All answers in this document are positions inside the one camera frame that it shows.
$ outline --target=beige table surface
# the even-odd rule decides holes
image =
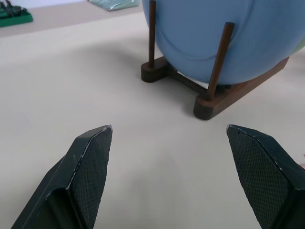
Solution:
[[[140,79],[142,13],[0,38],[0,228],[12,226],[74,138],[113,125],[97,229],[259,229],[225,129],[274,136],[305,151],[305,52],[205,122],[196,93],[172,79]]]

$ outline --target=light blue object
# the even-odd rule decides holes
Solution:
[[[108,11],[136,7],[140,4],[140,0],[89,0],[89,2]]]
[[[149,21],[149,0],[142,0]],[[156,43],[182,74],[209,83],[225,22],[235,23],[219,84],[264,74],[305,37],[305,0],[156,0]]]

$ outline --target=green object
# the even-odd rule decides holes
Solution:
[[[0,8],[0,27],[18,25],[32,21],[32,15],[25,8],[20,6],[13,6],[12,9],[7,8],[7,10]]]
[[[301,42],[298,44],[298,46],[296,46],[296,48],[293,50],[293,52],[291,54],[295,54],[296,52],[300,51],[304,47],[305,47],[305,37],[303,38],[303,40],[301,40]]]

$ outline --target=wooden ball stand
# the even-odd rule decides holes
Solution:
[[[287,57],[271,70],[247,82],[233,85],[217,85],[234,28],[234,23],[227,22],[224,25],[210,83],[206,89],[179,74],[164,57],[154,59],[156,25],[156,2],[154,0],[150,0],[149,17],[149,61],[141,66],[142,80],[147,83],[153,83],[166,76],[170,76],[198,92],[199,95],[195,100],[193,113],[197,118],[202,120],[213,118],[271,76],[277,74],[286,66],[289,59]]]

